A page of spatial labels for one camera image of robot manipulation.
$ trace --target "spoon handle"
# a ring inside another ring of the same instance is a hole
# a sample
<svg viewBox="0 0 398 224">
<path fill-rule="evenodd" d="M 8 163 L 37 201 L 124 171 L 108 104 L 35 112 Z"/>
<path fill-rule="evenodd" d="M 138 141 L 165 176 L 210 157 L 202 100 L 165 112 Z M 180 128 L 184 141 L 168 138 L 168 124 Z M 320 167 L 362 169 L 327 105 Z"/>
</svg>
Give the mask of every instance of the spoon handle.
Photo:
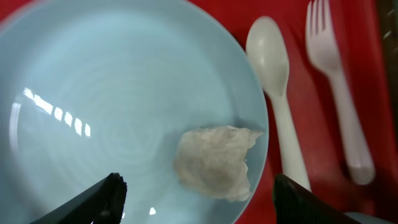
<svg viewBox="0 0 398 224">
<path fill-rule="evenodd" d="M 283 172 L 302 187 L 311 191 L 287 97 L 286 95 L 277 96 L 271 100 L 278 131 Z"/>
<path fill-rule="evenodd" d="M 348 170 L 355 183 L 366 185 L 372 182 L 376 171 L 344 73 L 331 75 L 330 84 Z"/>
</svg>

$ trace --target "spoon bowl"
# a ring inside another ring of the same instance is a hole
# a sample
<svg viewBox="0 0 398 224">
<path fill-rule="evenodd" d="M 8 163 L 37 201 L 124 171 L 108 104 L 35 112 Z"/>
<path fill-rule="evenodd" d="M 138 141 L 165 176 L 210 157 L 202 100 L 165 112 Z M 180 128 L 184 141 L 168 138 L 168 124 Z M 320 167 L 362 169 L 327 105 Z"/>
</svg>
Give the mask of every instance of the spoon bowl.
<svg viewBox="0 0 398 224">
<path fill-rule="evenodd" d="M 289 58 L 284 39 L 274 20 L 260 17 L 254 22 L 249 31 L 246 52 L 264 91 L 270 97 L 286 94 Z"/>
</svg>

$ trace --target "cutlery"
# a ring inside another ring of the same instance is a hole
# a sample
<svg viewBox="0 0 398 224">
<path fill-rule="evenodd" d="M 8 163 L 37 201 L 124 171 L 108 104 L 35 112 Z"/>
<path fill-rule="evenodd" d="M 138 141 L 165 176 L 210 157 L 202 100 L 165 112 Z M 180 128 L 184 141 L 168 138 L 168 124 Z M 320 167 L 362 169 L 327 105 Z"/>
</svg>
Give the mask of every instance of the cutlery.
<svg viewBox="0 0 398 224">
<path fill-rule="evenodd" d="M 286 97 L 289 58 L 284 39 L 274 20 L 270 17 L 260 17 L 254 22 L 246 42 L 246 53 L 262 88 L 272 102 L 283 172 L 301 186 L 311 190 Z"/>
<path fill-rule="evenodd" d="M 351 178 L 366 185 L 374 179 L 374 164 L 344 75 L 329 0 L 308 4 L 305 43 L 311 64 L 329 79 Z"/>
</svg>

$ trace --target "white food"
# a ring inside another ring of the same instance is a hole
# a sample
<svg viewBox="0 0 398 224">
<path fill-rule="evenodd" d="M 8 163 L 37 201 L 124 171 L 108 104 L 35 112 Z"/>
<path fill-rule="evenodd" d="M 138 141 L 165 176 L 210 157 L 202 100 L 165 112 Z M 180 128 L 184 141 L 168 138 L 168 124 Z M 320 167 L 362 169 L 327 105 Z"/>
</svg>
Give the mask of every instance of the white food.
<svg viewBox="0 0 398 224">
<path fill-rule="evenodd" d="M 251 191 L 244 157 L 260 135 L 231 126 L 189 131 L 181 137 L 174 169 L 188 188 L 213 198 L 245 201 Z"/>
</svg>

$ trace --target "red tray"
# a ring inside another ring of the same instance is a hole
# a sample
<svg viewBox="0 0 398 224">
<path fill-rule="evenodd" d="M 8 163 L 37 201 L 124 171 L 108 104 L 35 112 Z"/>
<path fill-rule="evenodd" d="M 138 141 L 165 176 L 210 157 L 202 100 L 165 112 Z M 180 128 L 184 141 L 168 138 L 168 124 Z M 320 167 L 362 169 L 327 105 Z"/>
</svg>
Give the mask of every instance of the red tray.
<svg viewBox="0 0 398 224">
<path fill-rule="evenodd" d="M 0 20 L 29 0 L 0 0 Z M 330 0 L 336 38 L 359 118 L 376 166 L 368 186 L 350 181 L 335 106 L 326 78 L 310 64 L 304 27 L 309 0 L 192 0 L 219 20 L 244 47 L 251 24 L 271 16 L 284 36 L 290 59 L 288 98 L 315 195 L 342 212 L 363 212 L 398 223 L 398 150 L 373 0 Z M 272 182 L 282 172 L 272 106 L 266 168 L 238 224 L 275 223 Z"/>
</svg>

